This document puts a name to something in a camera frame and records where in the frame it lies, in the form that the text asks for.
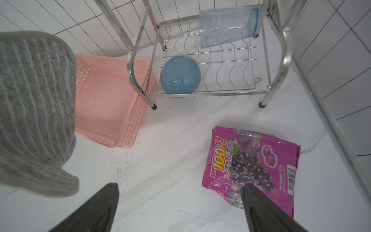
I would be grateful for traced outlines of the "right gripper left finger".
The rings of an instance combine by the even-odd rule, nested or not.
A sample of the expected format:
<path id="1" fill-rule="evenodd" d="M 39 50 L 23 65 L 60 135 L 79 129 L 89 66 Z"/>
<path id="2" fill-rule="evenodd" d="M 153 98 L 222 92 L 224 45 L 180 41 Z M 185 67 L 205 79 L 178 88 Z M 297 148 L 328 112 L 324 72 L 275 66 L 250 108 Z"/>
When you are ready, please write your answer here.
<path id="1" fill-rule="evenodd" d="M 119 200 L 117 183 L 109 183 L 87 200 L 52 232 L 109 232 Z"/>

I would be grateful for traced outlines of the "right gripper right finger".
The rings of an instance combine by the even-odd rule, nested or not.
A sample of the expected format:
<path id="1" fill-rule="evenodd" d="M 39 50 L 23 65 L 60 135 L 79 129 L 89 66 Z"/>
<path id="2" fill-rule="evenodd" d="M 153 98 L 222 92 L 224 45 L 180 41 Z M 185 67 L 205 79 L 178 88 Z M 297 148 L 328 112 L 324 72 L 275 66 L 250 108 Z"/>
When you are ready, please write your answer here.
<path id="1" fill-rule="evenodd" d="M 251 232 L 306 231 L 253 184 L 244 186 L 242 201 Z"/>

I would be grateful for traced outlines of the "grey striped dishcloth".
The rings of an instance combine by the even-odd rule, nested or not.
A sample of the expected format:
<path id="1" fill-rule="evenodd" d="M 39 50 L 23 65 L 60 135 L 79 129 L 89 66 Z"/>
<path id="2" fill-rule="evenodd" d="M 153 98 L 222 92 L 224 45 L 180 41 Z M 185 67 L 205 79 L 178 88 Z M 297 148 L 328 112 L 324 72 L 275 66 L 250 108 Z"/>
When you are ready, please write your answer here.
<path id="1" fill-rule="evenodd" d="M 76 145 L 77 64 L 46 32 L 1 33 L 1 183 L 48 197 L 79 191 L 64 164 Z"/>

